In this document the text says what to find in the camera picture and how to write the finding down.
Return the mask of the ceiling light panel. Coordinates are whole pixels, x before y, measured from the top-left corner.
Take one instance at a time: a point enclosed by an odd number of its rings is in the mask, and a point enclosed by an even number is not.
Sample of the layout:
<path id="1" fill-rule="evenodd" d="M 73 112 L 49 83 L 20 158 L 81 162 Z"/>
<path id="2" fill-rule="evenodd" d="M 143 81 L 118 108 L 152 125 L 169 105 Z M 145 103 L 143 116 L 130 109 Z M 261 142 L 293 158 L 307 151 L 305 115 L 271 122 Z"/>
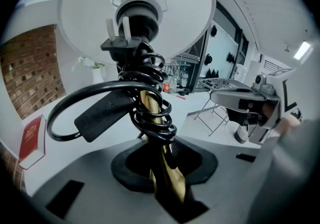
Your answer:
<path id="1" fill-rule="evenodd" d="M 304 41 L 299 47 L 299 49 L 297 50 L 296 54 L 294 55 L 294 59 L 300 60 L 305 55 L 305 53 L 309 50 L 310 47 L 311 45 L 308 42 Z"/>

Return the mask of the grey metal folding rack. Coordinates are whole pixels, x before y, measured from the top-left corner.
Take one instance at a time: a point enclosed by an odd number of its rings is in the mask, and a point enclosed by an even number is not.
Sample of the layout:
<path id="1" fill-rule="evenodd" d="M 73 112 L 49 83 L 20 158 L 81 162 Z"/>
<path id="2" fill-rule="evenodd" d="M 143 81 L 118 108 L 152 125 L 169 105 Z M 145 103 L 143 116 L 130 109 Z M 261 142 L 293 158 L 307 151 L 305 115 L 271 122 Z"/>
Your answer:
<path id="1" fill-rule="evenodd" d="M 209 129 L 210 134 L 209 137 L 212 136 L 216 130 L 222 125 L 227 125 L 229 122 L 229 118 L 228 118 L 228 113 L 226 108 L 222 107 L 221 105 L 218 105 L 216 103 L 214 103 L 214 106 L 211 108 L 207 108 L 206 106 L 209 102 L 212 102 L 212 100 L 210 99 L 210 95 L 211 92 L 213 92 L 213 89 L 216 88 L 223 88 L 223 87 L 249 87 L 243 83 L 241 83 L 240 81 L 234 80 L 234 79 L 227 79 L 227 78 L 208 78 L 208 79 L 200 79 L 199 80 L 199 84 L 202 85 L 203 87 L 209 89 L 209 99 L 206 101 L 206 103 L 204 104 L 204 106 L 197 112 L 194 120 L 199 119 L 205 126 L 206 128 Z M 225 117 L 222 117 L 217 111 L 216 109 L 220 108 L 225 110 Z M 212 114 L 215 114 L 217 117 L 219 117 L 221 119 L 221 121 L 219 122 L 219 124 L 217 125 L 217 127 L 215 129 L 211 129 L 206 122 L 200 117 L 200 114 L 203 113 L 204 111 L 210 110 L 212 109 Z"/>

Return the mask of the person's right hand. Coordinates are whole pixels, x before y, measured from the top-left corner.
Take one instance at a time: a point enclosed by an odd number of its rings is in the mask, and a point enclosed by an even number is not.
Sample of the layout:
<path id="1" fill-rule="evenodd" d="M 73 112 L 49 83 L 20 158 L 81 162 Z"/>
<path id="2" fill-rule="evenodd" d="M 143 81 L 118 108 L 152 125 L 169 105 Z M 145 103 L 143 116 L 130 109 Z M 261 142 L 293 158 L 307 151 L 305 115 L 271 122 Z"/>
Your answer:
<path id="1" fill-rule="evenodd" d="M 279 135 L 282 135 L 290 129 L 299 126 L 300 124 L 300 121 L 295 116 L 287 114 L 280 120 L 274 130 Z"/>

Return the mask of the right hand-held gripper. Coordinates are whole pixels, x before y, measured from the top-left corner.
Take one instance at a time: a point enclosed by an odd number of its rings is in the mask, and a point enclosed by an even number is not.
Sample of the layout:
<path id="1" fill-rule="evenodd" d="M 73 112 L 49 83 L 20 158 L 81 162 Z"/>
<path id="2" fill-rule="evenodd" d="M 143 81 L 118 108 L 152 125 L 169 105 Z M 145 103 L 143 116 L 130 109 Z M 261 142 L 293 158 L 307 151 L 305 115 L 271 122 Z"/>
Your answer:
<path id="1" fill-rule="evenodd" d="M 277 128 L 285 114 L 300 114 L 297 103 L 288 97 L 287 81 L 294 72 L 286 68 L 258 74 L 251 87 L 213 89 L 211 100 L 226 107 L 229 121 L 239 125 L 234 133 L 237 142 L 262 145 L 280 135 Z"/>

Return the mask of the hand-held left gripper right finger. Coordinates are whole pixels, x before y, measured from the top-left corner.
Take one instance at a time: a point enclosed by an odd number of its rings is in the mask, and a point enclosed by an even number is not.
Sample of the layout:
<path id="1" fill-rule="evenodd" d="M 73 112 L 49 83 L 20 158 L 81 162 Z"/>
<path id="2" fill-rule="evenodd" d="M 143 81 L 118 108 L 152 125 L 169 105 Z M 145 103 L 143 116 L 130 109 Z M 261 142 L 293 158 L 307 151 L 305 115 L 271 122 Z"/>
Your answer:
<path id="1" fill-rule="evenodd" d="M 205 183 L 191 186 L 196 200 L 203 202 L 208 211 L 186 224 L 243 224 L 249 209 L 249 201 L 243 201 L 245 177 L 252 163 L 236 156 L 243 153 L 256 157 L 259 149 L 223 145 L 187 136 L 179 139 L 214 154 L 218 161 L 216 171 Z"/>

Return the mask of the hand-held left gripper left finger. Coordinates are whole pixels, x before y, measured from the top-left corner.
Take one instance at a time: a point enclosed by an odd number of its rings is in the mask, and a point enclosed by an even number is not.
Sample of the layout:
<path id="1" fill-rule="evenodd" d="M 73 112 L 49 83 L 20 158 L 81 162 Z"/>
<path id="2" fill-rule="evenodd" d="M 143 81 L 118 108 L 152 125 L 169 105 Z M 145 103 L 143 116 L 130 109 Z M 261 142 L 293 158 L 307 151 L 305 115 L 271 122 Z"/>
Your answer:
<path id="1" fill-rule="evenodd" d="M 47 206 L 70 181 L 83 183 L 65 220 L 72 224 L 179 224 L 151 193 L 133 192 L 111 171 L 112 160 L 141 141 L 131 140 L 87 153 L 43 184 L 34 200 Z"/>

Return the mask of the red gold-printed book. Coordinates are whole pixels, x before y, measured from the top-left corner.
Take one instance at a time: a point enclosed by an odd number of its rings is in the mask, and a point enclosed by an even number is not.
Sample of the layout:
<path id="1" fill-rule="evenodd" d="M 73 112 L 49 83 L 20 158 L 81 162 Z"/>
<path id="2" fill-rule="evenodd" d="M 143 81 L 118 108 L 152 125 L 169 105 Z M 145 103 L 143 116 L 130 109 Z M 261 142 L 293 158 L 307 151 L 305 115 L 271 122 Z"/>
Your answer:
<path id="1" fill-rule="evenodd" d="M 45 152 L 46 119 L 43 115 L 29 122 L 23 132 L 19 151 L 19 166 L 27 170 L 42 159 Z"/>

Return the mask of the pale teal wall panel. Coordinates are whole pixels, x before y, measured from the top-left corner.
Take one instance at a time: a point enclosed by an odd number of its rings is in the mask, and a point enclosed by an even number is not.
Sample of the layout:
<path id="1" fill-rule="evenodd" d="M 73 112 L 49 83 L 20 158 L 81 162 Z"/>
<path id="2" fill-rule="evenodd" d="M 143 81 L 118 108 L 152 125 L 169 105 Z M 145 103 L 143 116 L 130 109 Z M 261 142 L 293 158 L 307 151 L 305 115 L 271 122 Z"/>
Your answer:
<path id="1" fill-rule="evenodd" d="M 209 35 L 206 53 L 212 57 L 212 62 L 208 67 L 215 72 L 219 71 L 219 77 L 229 78 L 233 63 L 227 61 L 229 54 L 236 56 L 238 44 L 233 38 L 216 22 L 211 22 L 211 27 L 216 27 L 217 34 L 213 37 Z"/>

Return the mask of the white shade brass table lamp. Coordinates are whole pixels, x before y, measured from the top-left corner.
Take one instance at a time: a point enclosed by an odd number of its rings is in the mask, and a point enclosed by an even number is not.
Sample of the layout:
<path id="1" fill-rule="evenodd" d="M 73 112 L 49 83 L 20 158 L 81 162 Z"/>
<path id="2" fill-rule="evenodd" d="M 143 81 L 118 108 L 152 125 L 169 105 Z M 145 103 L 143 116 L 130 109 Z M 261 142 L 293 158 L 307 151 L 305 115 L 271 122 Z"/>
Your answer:
<path id="1" fill-rule="evenodd" d="M 103 133 L 124 115 L 146 135 L 147 161 L 154 193 L 162 204 L 193 201 L 190 187 L 170 151 L 177 128 L 171 105 L 162 97 L 165 60 L 190 48 L 209 28 L 216 0 L 58 0 L 58 27 L 75 50 L 102 63 L 116 64 L 118 79 L 79 89 L 65 97 L 48 117 L 47 133 L 59 142 L 79 137 L 91 142 L 91 130 Z M 106 93 L 107 109 L 76 133 L 53 131 L 58 116 L 73 104 Z"/>

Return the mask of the woven grey basket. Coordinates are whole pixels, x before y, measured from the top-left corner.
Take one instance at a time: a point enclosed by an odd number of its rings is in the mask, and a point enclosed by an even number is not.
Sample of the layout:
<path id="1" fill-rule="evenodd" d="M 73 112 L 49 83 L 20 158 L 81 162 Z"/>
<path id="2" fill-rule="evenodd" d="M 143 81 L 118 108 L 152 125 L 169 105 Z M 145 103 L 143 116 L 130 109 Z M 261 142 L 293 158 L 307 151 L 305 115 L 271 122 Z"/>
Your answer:
<path id="1" fill-rule="evenodd" d="M 240 143 L 244 144 L 248 141 L 248 131 L 246 126 L 239 126 L 234 133 L 235 140 Z"/>

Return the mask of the white ceramic vase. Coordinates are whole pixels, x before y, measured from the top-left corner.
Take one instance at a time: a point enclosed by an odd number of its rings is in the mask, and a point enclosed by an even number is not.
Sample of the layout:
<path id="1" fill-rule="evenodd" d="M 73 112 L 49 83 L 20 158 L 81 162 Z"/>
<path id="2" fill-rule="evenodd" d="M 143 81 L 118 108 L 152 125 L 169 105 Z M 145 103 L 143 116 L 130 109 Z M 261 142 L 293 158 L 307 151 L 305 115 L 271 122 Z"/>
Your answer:
<path id="1" fill-rule="evenodd" d="M 104 81 L 101 72 L 102 72 L 101 68 L 92 69 L 92 82 L 93 82 L 93 84 L 99 84 Z"/>

